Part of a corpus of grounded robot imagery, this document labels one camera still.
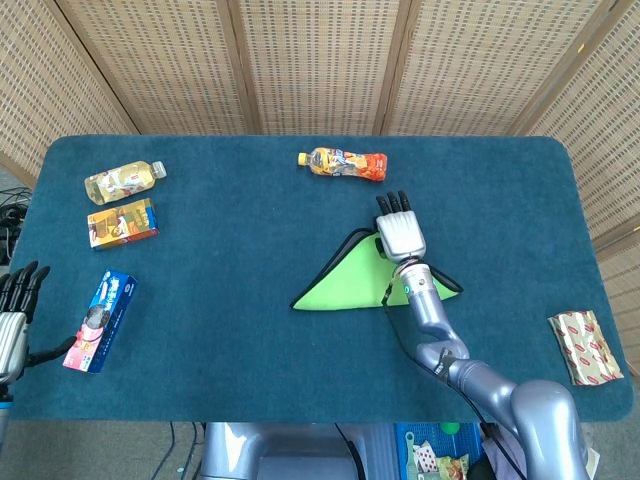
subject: gray carpet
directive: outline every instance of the gray carpet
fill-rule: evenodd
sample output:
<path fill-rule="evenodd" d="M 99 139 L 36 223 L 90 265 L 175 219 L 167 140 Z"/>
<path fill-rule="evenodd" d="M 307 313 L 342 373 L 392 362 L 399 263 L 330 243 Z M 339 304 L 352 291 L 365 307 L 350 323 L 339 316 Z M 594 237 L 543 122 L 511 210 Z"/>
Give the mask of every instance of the gray carpet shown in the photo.
<path fill-rule="evenodd" d="M 19 185 L 0 168 L 0 190 Z M 640 388 L 636 385 L 636 402 L 639 395 Z M 197 428 L 198 442 L 201 442 L 202 429 L 199 425 Z M 636 477 L 632 472 L 636 468 L 633 452 L 640 443 L 638 408 L 618 423 L 585 425 L 585 433 L 588 443 L 601 454 L 599 480 Z M 192 440 L 192 425 L 176 423 L 175 447 L 158 480 L 181 478 L 180 469 L 185 464 Z M 150 479 L 170 441 L 170 429 L 166 423 L 13 422 L 0 458 L 0 480 Z M 196 445 L 184 478 L 191 479 L 201 449 L 201 445 Z M 318 461 L 299 459 L 299 478 L 323 478 Z M 265 472 L 277 472 L 277 460 L 264 467 Z"/>

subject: yellow box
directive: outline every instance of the yellow box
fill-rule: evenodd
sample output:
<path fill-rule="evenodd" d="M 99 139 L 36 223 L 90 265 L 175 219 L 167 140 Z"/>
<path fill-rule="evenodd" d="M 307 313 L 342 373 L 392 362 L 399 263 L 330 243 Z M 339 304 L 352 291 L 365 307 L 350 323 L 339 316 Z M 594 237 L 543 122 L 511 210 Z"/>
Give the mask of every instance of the yellow box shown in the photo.
<path fill-rule="evenodd" d="M 102 250 L 135 242 L 158 233 L 156 214 L 149 198 L 109 208 L 87 216 L 91 248 Z"/>

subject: basket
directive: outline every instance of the basket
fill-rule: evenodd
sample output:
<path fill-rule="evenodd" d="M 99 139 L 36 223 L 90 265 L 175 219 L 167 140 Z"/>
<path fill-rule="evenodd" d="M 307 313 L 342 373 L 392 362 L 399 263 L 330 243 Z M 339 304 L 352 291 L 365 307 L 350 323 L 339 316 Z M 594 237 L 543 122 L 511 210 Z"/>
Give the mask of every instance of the basket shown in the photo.
<path fill-rule="evenodd" d="M 405 434 L 413 432 L 415 445 L 428 440 L 437 457 L 460 458 L 469 454 L 469 465 L 473 465 L 482 455 L 482 435 L 475 423 L 461 423 L 455 435 L 444 433 L 439 423 L 396 423 L 396 451 L 400 478 L 407 480 L 407 446 Z"/>

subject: blue box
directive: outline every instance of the blue box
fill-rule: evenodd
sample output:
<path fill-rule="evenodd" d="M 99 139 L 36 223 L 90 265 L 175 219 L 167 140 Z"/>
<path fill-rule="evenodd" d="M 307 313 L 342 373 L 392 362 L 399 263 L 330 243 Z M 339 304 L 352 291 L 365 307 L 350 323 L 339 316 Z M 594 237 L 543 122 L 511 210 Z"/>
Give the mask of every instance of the blue box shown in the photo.
<path fill-rule="evenodd" d="M 102 370 L 137 283 L 126 273 L 105 272 L 64 359 L 65 367 L 89 373 Z"/>

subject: green triangular cloth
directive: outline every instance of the green triangular cloth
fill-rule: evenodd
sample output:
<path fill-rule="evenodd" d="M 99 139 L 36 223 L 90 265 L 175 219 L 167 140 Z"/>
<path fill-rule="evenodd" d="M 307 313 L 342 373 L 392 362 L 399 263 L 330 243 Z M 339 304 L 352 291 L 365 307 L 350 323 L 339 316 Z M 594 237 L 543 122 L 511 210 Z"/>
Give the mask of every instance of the green triangular cloth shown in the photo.
<path fill-rule="evenodd" d="M 291 302 L 297 310 L 346 310 L 381 306 L 395 265 L 380 253 L 380 235 L 370 229 L 351 233 L 316 279 Z M 442 300 L 462 287 L 435 268 L 433 283 Z M 407 305 L 402 281 L 397 278 L 388 305 Z"/>

